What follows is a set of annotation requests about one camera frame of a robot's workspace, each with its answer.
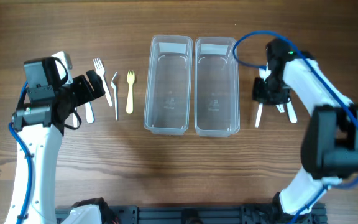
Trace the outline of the white plastic spoon slim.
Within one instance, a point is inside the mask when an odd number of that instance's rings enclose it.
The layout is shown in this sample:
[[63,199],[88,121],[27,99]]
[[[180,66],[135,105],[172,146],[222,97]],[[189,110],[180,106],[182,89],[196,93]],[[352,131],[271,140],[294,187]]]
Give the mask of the white plastic spoon slim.
[[285,112],[285,109],[284,109],[284,105],[283,104],[279,104],[279,105],[276,105],[277,109],[279,110],[280,113],[284,113]]

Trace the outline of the white plastic spoon thick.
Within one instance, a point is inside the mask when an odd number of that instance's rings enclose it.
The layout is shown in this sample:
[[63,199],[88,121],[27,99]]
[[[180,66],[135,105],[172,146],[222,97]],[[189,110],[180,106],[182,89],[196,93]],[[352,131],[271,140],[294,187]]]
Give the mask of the white plastic spoon thick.
[[298,119],[297,119],[294,107],[292,105],[292,102],[289,101],[286,104],[286,106],[287,106],[288,118],[289,118],[290,122],[293,124],[297,123]]

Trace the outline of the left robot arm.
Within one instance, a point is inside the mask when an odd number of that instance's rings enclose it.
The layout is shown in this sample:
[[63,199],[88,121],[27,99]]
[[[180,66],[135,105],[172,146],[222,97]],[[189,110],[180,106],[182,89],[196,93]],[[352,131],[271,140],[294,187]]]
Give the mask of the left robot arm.
[[69,116],[82,120],[77,107],[104,96],[102,79],[94,70],[72,77],[69,55],[24,62],[26,81],[8,130],[17,142],[14,189],[6,223],[56,223],[57,157]]

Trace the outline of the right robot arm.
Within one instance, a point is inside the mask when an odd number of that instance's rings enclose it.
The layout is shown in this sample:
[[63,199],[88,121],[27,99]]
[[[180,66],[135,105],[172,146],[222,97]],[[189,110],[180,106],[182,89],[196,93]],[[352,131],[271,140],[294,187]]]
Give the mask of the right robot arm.
[[346,189],[358,173],[358,105],[341,94],[322,74],[307,51],[296,52],[276,38],[266,45],[267,65],[254,80],[252,99],[260,106],[281,108],[294,91],[310,114],[301,145],[301,168],[278,192],[272,220],[295,223],[331,188]]

